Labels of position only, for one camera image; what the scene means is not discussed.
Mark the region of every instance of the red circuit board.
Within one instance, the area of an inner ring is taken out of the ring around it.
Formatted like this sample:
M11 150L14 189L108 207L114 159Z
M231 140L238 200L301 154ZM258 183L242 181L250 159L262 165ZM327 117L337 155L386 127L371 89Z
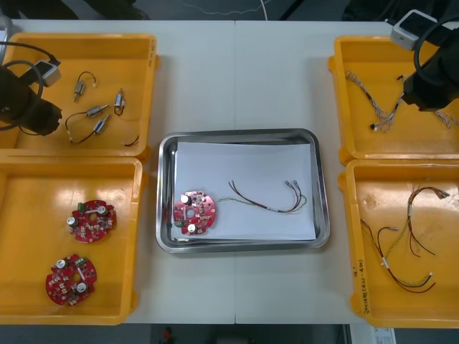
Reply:
M202 191L189 191L174 205L174 224L182 234L199 235L214 223L215 203Z
M94 292L98 276L93 263L77 254L59 259L46 277L48 297L58 305L71 306L88 298Z
M116 212L113 206L104 201L89 201L78 204L78 210L72 212L67 220L69 231L80 242L96 242L107 235L116 223Z

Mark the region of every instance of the handwritten label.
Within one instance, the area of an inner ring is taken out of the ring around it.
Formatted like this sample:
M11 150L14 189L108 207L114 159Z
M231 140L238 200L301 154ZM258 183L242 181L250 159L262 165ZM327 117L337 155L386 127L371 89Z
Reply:
M360 273L360 287L361 287L361 299L364 304L364 314L370 313L370 305L368 303L368 291L366 289L366 280L364 277L364 261L359 260L359 271Z

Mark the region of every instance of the table surface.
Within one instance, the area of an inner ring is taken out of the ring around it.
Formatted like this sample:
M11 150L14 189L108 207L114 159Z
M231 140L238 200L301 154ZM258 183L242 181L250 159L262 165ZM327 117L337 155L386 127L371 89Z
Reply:
M314 251L172 255L156 243L156 171L142 204L138 307L129 323L363 323L349 307L349 245L338 174L339 128L327 59L340 35L385 23L35 21L25 32L151 33L156 73L149 143L172 132L306 128L318 137L331 235Z

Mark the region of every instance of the metal tray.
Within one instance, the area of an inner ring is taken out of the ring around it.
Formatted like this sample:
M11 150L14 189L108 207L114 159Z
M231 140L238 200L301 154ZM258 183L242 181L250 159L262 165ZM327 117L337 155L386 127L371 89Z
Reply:
M173 226L175 157L178 142L240 143L244 145L311 145L313 213L315 240L216 240L175 239ZM225 130L196 133L174 133L166 136L159 148L158 188L156 198L156 240L169 253L257 251L266 249L315 249L330 236L327 198L323 181L321 154L317 137L306 129Z

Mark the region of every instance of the wire connector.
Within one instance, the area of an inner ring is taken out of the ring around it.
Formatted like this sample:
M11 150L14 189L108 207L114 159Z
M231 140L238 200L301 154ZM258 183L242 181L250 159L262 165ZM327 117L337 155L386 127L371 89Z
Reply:
M389 264L387 264L387 260L385 257L382 257L382 263L381 265L384 265L386 267L386 269L389 269Z

